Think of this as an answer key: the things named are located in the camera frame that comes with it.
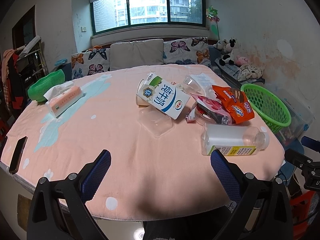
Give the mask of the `clear plastic bottle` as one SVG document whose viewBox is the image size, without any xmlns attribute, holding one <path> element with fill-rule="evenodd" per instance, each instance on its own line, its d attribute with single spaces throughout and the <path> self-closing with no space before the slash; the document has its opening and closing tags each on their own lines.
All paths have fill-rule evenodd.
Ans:
<svg viewBox="0 0 320 240">
<path fill-rule="evenodd" d="M 252 126 L 205 124 L 201 134 L 201 153 L 219 150 L 224 156 L 249 156 L 265 150 L 270 142 L 267 132 Z"/>
</svg>

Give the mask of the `orange snack bag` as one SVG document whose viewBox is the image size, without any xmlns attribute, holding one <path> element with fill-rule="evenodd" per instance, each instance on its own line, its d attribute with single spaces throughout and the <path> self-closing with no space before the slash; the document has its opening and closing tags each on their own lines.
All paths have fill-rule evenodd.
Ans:
<svg viewBox="0 0 320 240">
<path fill-rule="evenodd" d="M 212 85 L 216 97 L 230 114 L 234 124 L 241 124 L 254 118 L 254 111 L 244 92 L 231 88 Z"/>
</svg>

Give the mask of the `pink strawberry snack bag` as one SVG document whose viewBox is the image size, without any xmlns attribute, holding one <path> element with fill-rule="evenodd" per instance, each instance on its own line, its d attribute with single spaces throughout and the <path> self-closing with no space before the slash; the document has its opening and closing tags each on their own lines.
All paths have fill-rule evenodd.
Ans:
<svg viewBox="0 0 320 240">
<path fill-rule="evenodd" d="M 191 94 L 195 100 L 190 113 L 186 116 L 187 123 L 197 122 L 200 125 L 219 124 L 232 125 L 231 115 L 223 108 L 221 103 L 206 96 Z"/>
</svg>

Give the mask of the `clear plastic lid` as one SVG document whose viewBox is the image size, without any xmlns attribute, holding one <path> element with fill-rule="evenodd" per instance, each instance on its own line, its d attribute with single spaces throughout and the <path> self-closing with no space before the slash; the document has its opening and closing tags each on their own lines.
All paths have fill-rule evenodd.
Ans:
<svg viewBox="0 0 320 240">
<path fill-rule="evenodd" d="M 156 138 L 165 135 L 174 128 L 172 118 L 152 106 L 139 111 L 138 122 Z"/>
</svg>

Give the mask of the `clear plastic cup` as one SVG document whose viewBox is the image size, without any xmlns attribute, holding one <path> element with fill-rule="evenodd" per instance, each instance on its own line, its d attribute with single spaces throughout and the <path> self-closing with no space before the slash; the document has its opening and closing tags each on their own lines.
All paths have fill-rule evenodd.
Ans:
<svg viewBox="0 0 320 240">
<path fill-rule="evenodd" d="M 190 75 L 185 76 L 182 85 L 187 94 L 205 95 L 204 90 Z"/>
</svg>

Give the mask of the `white blue milk carton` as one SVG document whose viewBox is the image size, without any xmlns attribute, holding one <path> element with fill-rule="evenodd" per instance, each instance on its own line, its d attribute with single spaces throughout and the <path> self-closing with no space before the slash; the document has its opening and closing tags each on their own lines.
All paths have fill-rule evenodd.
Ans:
<svg viewBox="0 0 320 240">
<path fill-rule="evenodd" d="M 148 75 L 140 96 L 174 120 L 179 117 L 190 99 L 189 94 L 182 92 L 156 73 Z"/>
</svg>

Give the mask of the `white paper cup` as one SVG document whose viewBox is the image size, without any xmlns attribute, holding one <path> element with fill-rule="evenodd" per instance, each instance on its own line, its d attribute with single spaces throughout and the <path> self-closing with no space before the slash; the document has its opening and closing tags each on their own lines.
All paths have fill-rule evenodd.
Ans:
<svg viewBox="0 0 320 240">
<path fill-rule="evenodd" d="M 148 107 L 149 106 L 149 103 L 147 101 L 145 101 L 141 96 L 140 94 L 142 93 L 142 88 L 143 88 L 143 85 L 144 85 L 144 82 L 145 80 L 142 79 L 138 85 L 138 88 L 137 88 L 137 94 L 136 94 L 136 105 L 139 106 L 139 107 Z"/>
</svg>

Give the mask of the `red stool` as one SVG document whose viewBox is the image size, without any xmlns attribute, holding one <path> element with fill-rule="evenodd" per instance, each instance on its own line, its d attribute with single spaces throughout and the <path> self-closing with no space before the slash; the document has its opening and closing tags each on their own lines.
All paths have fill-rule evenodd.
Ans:
<svg viewBox="0 0 320 240">
<path fill-rule="evenodd" d="M 303 195 L 291 198 L 290 206 L 293 220 L 293 239 L 300 239 L 316 217 L 319 195 L 315 191 L 308 191 Z"/>
</svg>

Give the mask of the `green plastic basket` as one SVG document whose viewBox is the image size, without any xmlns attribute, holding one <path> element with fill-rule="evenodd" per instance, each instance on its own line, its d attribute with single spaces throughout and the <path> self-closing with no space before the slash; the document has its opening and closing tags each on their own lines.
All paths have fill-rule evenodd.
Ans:
<svg viewBox="0 0 320 240">
<path fill-rule="evenodd" d="M 249 83 L 242 85 L 241 91 L 245 93 L 252 108 L 274 134 L 290 126 L 292 118 L 288 108 L 271 91 Z"/>
</svg>

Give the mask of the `green cushion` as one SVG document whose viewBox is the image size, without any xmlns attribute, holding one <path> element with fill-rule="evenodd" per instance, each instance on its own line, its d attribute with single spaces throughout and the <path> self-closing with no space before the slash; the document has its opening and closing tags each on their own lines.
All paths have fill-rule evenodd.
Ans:
<svg viewBox="0 0 320 240">
<path fill-rule="evenodd" d="M 44 97 L 44 94 L 48 92 L 55 85 L 60 85 L 65 82 L 65 74 L 63 70 L 58 70 L 52 73 L 49 73 L 45 77 L 37 80 L 33 85 L 28 89 L 28 96 L 30 100 L 37 102 L 46 102 L 47 99 Z"/>
</svg>

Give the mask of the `blue patterned mat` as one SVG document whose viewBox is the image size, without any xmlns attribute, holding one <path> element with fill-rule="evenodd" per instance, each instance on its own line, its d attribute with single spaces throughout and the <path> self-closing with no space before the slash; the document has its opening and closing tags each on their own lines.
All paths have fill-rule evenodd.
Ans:
<svg viewBox="0 0 320 240">
<path fill-rule="evenodd" d="M 219 59 L 216 59 L 215 65 L 217 68 L 220 70 L 221 75 L 224 79 L 228 80 L 229 83 L 231 83 L 233 86 L 240 88 L 242 85 L 247 84 L 247 83 L 262 83 L 265 84 L 265 79 L 263 77 L 259 79 L 249 79 L 245 81 L 238 81 L 237 77 L 238 74 L 240 73 L 240 68 L 237 67 L 236 65 L 229 65 L 226 64 L 222 66 L 219 63 Z"/>
</svg>

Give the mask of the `pink plush toy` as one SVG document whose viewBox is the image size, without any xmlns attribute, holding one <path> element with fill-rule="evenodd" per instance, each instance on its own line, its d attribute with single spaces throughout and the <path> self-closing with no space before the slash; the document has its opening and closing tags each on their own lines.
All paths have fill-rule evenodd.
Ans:
<svg viewBox="0 0 320 240">
<path fill-rule="evenodd" d="M 237 56 L 234 60 L 234 64 L 241 67 L 242 65 L 250 64 L 250 60 L 244 56 Z"/>
</svg>

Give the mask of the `cow plush toy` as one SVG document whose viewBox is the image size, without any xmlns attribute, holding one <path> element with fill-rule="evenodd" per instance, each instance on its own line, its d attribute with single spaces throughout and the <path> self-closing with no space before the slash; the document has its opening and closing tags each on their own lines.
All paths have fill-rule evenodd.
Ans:
<svg viewBox="0 0 320 240">
<path fill-rule="evenodd" d="M 238 49 L 237 40 L 231 38 L 227 40 L 219 40 L 213 47 L 221 52 L 221 58 L 219 59 L 219 64 L 225 66 L 226 64 L 234 64 L 234 50 Z"/>
</svg>

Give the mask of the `left butterfly pillow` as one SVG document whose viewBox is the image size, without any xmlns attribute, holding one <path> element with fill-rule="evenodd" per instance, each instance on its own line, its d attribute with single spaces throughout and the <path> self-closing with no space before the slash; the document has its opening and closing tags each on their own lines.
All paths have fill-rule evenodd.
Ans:
<svg viewBox="0 0 320 240">
<path fill-rule="evenodd" d="M 94 48 L 71 57 L 72 80 L 110 71 L 110 50 Z"/>
</svg>

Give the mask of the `grey pillow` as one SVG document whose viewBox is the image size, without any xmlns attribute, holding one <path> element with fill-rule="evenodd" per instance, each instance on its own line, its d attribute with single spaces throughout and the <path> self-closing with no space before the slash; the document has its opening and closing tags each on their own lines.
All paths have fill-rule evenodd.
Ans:
<svg viewBox="0 0 320 240">
<path fill-rule="evenodd" d="M 119 42 L 110 46 L 110 70 L 163 64 L 164 41 Z"/>
</svg>

